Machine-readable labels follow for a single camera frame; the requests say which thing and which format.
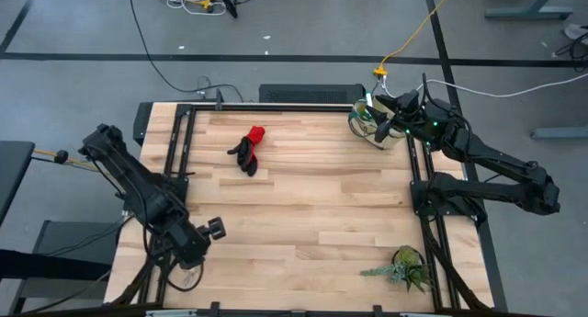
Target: concrete floor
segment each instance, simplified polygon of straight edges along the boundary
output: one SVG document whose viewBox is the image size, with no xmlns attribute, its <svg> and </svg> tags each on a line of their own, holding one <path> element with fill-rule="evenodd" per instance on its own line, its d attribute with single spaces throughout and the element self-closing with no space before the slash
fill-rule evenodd
<svg viewBox="0 0 588 317">
<path fill-rule="evenodd" d="M 26 0 L 0 0 L 0 35 Z M 449 0 L 439 16 L 451 58 L 551 60 L 568 42 L 562 23 L 487 21 L 483 8 L 528 0 Z M 564 23 L 583 23 L 588 0 L 552 0 L 573 6 Z M 399 48 L 426 15 L 424 0 L 255 0 L 240 17 L 194 17 L 157 0 L 135 0 L 152 53 L 383 55 Z M 36 0 L 9 52 L 143 54 L 128 0 Z M 401 55 L 438 56 L 430 25 Z M 213 84 L 239 87 L 256 101 L 260 84 L 373 86 L 373 63 L 159 62 L 181 87 L 206 74 Z M 420 73 L 443 79 L 439 66 L 388 65 L 392 93 L 415 88 Z M 568 79 L 572 69 L 453 67 L 456 82 L 491 93 L 511 93 Z M 101 123 L 119 126 L 130 141 L 142 101 L 194 98 L 167 87 L 147 62 L 0 60 L 1 140 L 30 140 L 45 150 L 74 151 Z M 434 96 L 447 98 L 439 85 Z M 536 127 L 586 125 L 586 81 L 525 96 L 497 99 L 459 93 L 476 134 L 523 160 L 537 160 L 560 186 L 561 213 L 539 217 L 489 203 L 492 237 L 509 310 L 577 316 L 584 311 L 588 276 L 588 182 L 585 141 L 532 141 Z M 227 90 L 224 95 L 236 100 Z M 129 143 L 131 151 L 139 147 Z M 490 173 L 480 170 L 480 177 Z M 121 203 L 98 175 L 32 163 L 0 228 L 0 246 L 29 252 L 44 220 L 114 221 Z M 16 281 L 0 282 L 0 313 Z"/>
</svg>

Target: small plant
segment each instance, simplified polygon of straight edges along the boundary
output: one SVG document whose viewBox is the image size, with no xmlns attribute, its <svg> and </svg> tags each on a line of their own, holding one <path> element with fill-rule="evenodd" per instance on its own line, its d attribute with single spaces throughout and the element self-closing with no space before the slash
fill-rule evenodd
<svg viewBox="0 0 588 317">
<path fill-rule="evenodd" d="M 411 289 L 412 284 L 423 293 L 422 284 L 433 286 L 429 278 L 429 268 L 423 263 L 423 258 L 419 252 L 411 246 L 402 246 L 394 254 L 391 262 L 392 264 L 389 266 L 364 270 L 359 274 L 364 277 L 389 276 L 388 280 L 392 283 L 404 280 L 406 282 L 406 291 Z"/>
</svg>

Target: succulent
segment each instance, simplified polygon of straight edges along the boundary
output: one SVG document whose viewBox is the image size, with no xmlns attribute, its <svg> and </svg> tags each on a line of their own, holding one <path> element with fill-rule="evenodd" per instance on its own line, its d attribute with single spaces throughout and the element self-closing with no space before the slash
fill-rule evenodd
<svg viewBox="0 0 588 317">
<path fill-rule="evenodd" d="M 423 293 L 423 284 L 433 286 L 429 278 L 429 268 L 421 263 L 419 253 L 408 245 L 398 250 L 391 265 L 364 270 L 359 274 L 365 277 L 389 276 L 388 280 L 392 283 L 403 280 L 406 282 L 407 291 L 411 289 L 412 284 Z"/>
</svg>

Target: glove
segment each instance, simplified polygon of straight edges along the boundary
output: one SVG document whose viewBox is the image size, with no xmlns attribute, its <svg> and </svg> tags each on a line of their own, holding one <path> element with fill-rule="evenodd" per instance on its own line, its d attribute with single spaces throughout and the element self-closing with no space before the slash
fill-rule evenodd
<svg viewBox="0 0 588 317">
<path fill-rule="evenodd" d="M 266 134 L 266 130 L 263 127 L 253 126 L 249 134 L 242 137 L 241 142 L 235 148 L 227 151 L 228 155 L 237 154 L 237 164 L 249 176 L 255 175 L 257 171 L 257 158 L 254 149 L 264 138 L 264 134 Z"/>
</svg>

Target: wooden tabletop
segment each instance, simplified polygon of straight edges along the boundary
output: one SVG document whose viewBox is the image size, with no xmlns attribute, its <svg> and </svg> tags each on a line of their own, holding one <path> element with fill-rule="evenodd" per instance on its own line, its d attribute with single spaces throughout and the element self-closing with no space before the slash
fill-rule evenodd
<svg viewBox="0 0 588 317">
<path fill-rule="evenodd" d="M 153 172 L 164 170 L 175 106 L 153 105 L 141 152 Z M 410 198 L 406 140 L 381 151 L 353 135 L 346 121 L 345 113 L 197 113 L 187 208 L 197 226 L 222 217 L 227 236 L 210 247 L 200 285 L 188 293 L 168 288 L 165 307 L 207 309 L 219 301 L 222 309 L 371 311 L 379 304 L 384 311 L 433 311 L 430 290 L 407 293 L 403 283 L 359 276 L 389 264 L 401 245 L 424 254 L 424 244 Z M 264 126 L 266 136 L 255 149 L 259 169 L 248 177 L 226 151 L 253 125 Z M 184 122 L 180 142 L 185 131 Z M 179 157 L 178 147 L 175 168 Z M 441 153 L 433 159 L 436 171 L 462 177 L 459 163 Z M 460 216 L 445 220 L 454 266 L 492 306 L 474 223 Z M 143 261 L 141 226 L 131 221 L 120 235 L 105 301 L 122 292 Z M 177 268 L 171 279 L 182 286 L 198 272 Z"/>
</svg>

